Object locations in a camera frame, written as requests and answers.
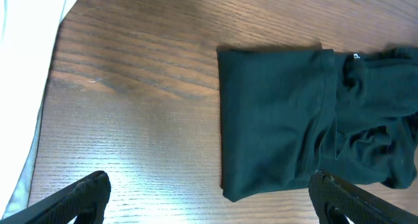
crumpled black fabric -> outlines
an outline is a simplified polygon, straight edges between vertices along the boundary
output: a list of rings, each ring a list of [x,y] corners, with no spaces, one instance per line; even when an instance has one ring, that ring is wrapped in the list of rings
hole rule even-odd
[[[305,188],[317,169],[407,188],[417,176],[418,49],[218,52],[223,195]]]

black garment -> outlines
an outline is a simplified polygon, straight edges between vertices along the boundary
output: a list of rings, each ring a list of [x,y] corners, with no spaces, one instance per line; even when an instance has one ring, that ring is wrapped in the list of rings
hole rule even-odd
[[[417,172],[418,49],[219,52],[231,201],[308,186],[317,169],[407,188]]]

